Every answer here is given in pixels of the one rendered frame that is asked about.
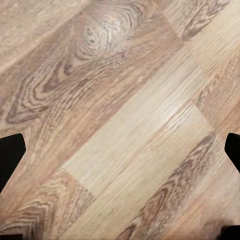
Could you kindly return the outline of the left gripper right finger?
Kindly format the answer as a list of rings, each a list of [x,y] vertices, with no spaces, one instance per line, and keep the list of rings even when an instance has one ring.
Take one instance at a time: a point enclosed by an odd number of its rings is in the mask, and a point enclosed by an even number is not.
[[[240,172],[240,134],[231,132],[228,134],[224,151]]]

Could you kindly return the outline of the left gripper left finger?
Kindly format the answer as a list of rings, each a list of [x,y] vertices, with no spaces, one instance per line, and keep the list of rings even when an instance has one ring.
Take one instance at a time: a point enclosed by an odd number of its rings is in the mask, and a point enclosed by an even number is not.
[[[0,138],[0,193],[26,152],[21,133]]]

